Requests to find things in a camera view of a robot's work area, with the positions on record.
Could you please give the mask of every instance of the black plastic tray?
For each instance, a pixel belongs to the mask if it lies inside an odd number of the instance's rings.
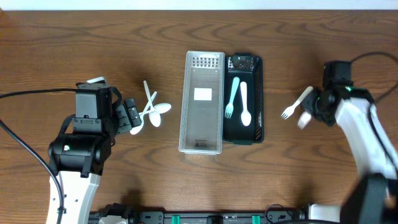
[[[235,53],[225,58],[224,111],[229,103],[234,77],[248,86],[248,111],[251,114],[249,126],[241,121],[243,110],[240,87],[234,99],[234,111],[230,119],[223,120],[223,140],[240,145],[251,145],[264,140],[264,98],[262,84],[262,60],[247,53]]]

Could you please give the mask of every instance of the green tape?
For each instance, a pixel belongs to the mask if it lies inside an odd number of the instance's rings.
[[[253,224],[261,224],[261,219],[259,215],[253,215],[252,217]]]
[[[172,224],[180,224],[180,216],[179,215],[172,216]]]

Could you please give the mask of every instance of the light blue plastic fork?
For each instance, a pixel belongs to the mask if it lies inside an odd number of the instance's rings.
[[[235,77],[234,80],[232,81],[232,88],[231,88],[231,96],[229,97],[229,103],[226,105],[225,108],[225,118],[230,119],[232,116],[232,113],[234,111],[234,99],[235,99],[235,94],[236,90],[238,90],[239,86],[239,77]]]

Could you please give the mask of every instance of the plastic utensil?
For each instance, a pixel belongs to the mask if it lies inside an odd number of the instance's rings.
[[[158,103],[154,107],[157,111],[159,111],[160,114],[162,114],[168,112],[172,108],[172,105],[170,103]],[[152,111],[146,111],[144,115],[149,114],[150,112]]]
[[[235,94],[236,90],[238,90],[239,86],[239,77],[235,77],[234,80],[232,81],[232,88],[231,88],[231,96],[229,97],[229,103],[226,105],[225,108],[225,118],[229,119],[232,116],[232,113],[234,111],[234,99],[235,99]]]
[[[251,122],[251,114],[248,111],[248,85],[246,82],[241,82],[241,94],[242,94],[242,103],[243,103],[243,111],[241,114],[242,123],[245,126],[249,126]]]
[[[312,86],[308,86],[304,92],[300,95],[300,97],[296,100],[296,102],[294,102],[294,104],[288,108],[285,109],[285,111],[282,113],[281,117],[283,119],[287,119],[289,118],[293,113],[294,113],[294,109],[296,109],[296,107],[301,104],[301,102],[305,99],[305,97],[308,96],[308,94],[310,94],[310,92],[313,90]]]
[[[151,102],[155,99],[157,92],[155,91],[154,94],[151,96]],[[144,126],[144,115],[146,114],[147,110],[149,108],[149,102],[145,105],[144,110],[139,113],[139,118],[141,119],[141,125],[134,127],[130,130],[130,134],[137,134],[139,131],[141,131],[142,127]]]
[[[162,121],[162,118],[160,118],[159,111],[157,111],[154,108],[154,105],[152,104],[152,101],[150,100],[150,93],[149,93],[148,84],[146,81],[144,81],[144,88],[145,88],[145,92],[147,94],[147,98],[148,98],[150,110],[151,110],[151,112],[149,113],[149,120],[155,127],[159,127],[160,122]]]
[[[311,114],[306,112],[306,111],[304,111],[304,113],[301,114],[300,119],[298,120],[297,126],[300,129],[305,128],[306,125],[308,124],[308,122],[311,121],[311,118],[312,118]]]

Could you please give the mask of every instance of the plastic fork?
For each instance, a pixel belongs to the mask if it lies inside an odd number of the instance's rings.
[[[294,113],[294,109],[296,109],[296,107],[301,104],[301,102],[305,99],[305,97],[308,96],[308,94],[310,94],[310,92],[313,90],[312,86],[308,86],[304,92],[300,95],[300,97],[296,100],[296,102],[294,102],[294,104],[288,108],[285,109],[285,111],[282,113],[281,117],[283,119],[287,119],[289,118],[293,113]]]
[[[232,113],[234,111],[234,99],[235,99],[235,94],[236,90],[238,90],[239,86],[239,77],[235,77],[234,80],[232,81],[232,88],[231,88],[231,96],[229,97],[229,103],[226,105],[225,108],[225,118],[230,119],[232,116]]]
[[[311,118],[312,118],[311,114],[304,111],[304,113],[301,114],[300,119],[298,120],[297,126],[300,129],[304,129],[306,127],[306,125],[308,124],[308,122],[311,121]]]

